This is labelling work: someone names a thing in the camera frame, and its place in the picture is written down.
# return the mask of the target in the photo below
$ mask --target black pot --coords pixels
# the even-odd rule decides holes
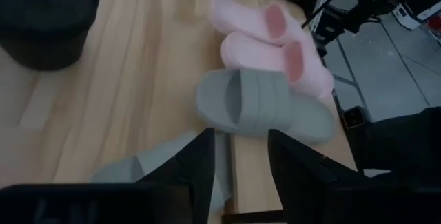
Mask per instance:
[[[8,12],[9,8],[4,8],[0,12],[1,47],[15,61],[35,70],[58,70],[77,62],[95,21],[99,0],[28,1],[17,0],[18,8],[32,10]]]

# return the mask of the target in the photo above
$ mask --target pink slipper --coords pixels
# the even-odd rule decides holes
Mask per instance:
[[[317,52],[302,46],[299,39],[280,48],[233,32],[222,42],[221,54],[227,68],[282,71],[290,85],[307,96],[321,99],[330,96],[334,88],[334,78]]]
[[[314,45],[300,23],[277,3],[258,9],[232,0],[212,0],[211,8],[213,26],[224,34],[242,32],[274,45],[285,45],[297,38]]]

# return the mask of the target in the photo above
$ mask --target gray floor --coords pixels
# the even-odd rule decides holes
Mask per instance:
[[[350,9],[357,0],[333,0]],[[328,68],[344,110],[364,106],[372,121],[441,106],[441,46],[423,29],[402,27],[392,14],[327,46]]]

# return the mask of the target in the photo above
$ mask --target wooden table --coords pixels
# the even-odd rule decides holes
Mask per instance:
[[[201,131],[195,88],[222,67],[223,36],[209,23],[209,3],[101,0],[81,60],[59,72],[27,70],[0,49],[0,186],[87,182],[103,165]],[[241,212],[280,207],[265,149],[262,141],[234,139]],[[317,149],[355,168],[341,127]]]

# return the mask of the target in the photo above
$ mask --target slipper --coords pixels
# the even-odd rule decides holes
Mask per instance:
[[[277,3],[258,9],[232,0],[212,0],[211,19],[213,26],[224,34],[242,32],[274,45],[285,45],[297,38],[315,48],[300,23]]]
[[[282,48],[233,32],[220,49],[227,68],[252,68],[284,72],[295,91],[319,99],[332,94],[334,78],[316,51],[297,39]]]
[[[196,110],[210,125],[232,134],[266,137],[277,129],[306,142],[334,136],[331,112],[289,87],[281,72],[221,69],[203,76]]]
[[[155,173],[156,169],[165,165],[171,158],[175,157],[186,147],[189,147],[189,145],[194,143],[198,138],[201,138],[202,135],[203,134],[197,136],[195,132],[188,132],[177,139],[158,145],[153,150],[139,152],[130,158],[106,165],[95,173],[91,179],[91,183],[135,183],[140,181],[147,175]],[[220,143],[221,149],[224,149],[222,145],[228,142],[228,137],[224,134],[216,133],[214,140],[215,143]],[[219,145],[215,144],[215,149],[219,149]],[[215,167],[210,202],[211,213],[223,210],[225,201],[232,195],[231,187],[225,182],[225,180],[228,180],[224,176],[225,166],[222,163],[215,162]]]

